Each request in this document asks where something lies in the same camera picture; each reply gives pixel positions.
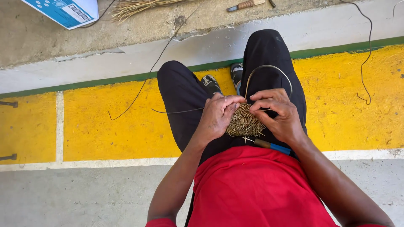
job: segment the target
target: person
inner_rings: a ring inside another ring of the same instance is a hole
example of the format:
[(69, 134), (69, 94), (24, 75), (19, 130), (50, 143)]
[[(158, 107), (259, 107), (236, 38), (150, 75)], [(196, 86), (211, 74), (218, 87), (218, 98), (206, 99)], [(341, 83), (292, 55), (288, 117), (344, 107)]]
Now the person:
[[(271, 29), (254, 32), (246, 45), (240, 95), (209, 93), (177, 61), (158, 71), (158, 85), (170, 127), (182, 154), (157, 187), (147, 227), (175, 226), (194, 180), (186, 226), (336, 226), (322, 201), (344, 227), (394, 226), (358, 186), (328, 160), (307, 136), (306, 103), (286, 44)], [(225, 134), (241, 103), (267, 128), (260, 139), (290, 148), (290, 155), (256, 147)], [(273, 111), (261, 111), (270, 108)]]

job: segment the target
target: barcode label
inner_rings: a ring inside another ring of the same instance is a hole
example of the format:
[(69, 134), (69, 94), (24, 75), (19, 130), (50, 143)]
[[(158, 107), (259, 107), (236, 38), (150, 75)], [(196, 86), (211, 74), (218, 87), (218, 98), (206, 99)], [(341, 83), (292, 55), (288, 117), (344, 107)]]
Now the barcode label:
[(85, 21), (90, 20), (88, 16), (86, 16), (80, 9), (75, 7), (74, 5), (69, 5), (69, 8), (71, 8), (75, 13), (77, 13), (81, 18), (83, 18)]

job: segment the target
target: shoe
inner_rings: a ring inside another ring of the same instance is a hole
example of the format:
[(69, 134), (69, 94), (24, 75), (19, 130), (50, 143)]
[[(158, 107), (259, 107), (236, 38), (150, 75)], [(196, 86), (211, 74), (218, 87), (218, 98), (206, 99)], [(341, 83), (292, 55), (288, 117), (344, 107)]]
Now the shoe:
[(219, 84), (212, 75), (206, 75), (202, 77), (201, 82), (206, 87), (208, 94), (210, 94), (211, 96), (213, 96), (216, 92), (219, 92), (220, 94), (223, 95), (222, 90), (219, 87)]
[(230, 76), (237, 95), (240, 95), (241, 77), (243, 76), (243, 63), (233, 63), (230, 66)]

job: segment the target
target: forearm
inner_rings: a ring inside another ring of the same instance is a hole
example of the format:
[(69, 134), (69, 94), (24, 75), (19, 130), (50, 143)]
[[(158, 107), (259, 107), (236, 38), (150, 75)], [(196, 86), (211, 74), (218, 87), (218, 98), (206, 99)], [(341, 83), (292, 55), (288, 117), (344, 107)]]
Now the forearm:
[(157, 187), (151, 200), (147, 221), (170, 218), (176, 223), (176, 216), (182, 207), (198, 168), (206, 144), (194, 135), (184, 152), (174, 163)]
[(304, 136), (291, 148), (310, 184), (343, 226), (373, 223), (393, 226), (390, 218)]

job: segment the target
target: red shirt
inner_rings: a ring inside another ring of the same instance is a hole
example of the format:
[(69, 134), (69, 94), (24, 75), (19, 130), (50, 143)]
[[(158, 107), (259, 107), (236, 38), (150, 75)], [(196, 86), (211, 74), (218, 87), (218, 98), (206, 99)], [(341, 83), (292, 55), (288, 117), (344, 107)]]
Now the red shirt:
[[(337, 226), (299, 162), (272, 149), (232, 147), (200, 165), (188, 226)], [(174, 227), (170, 219), (146, 227)]]

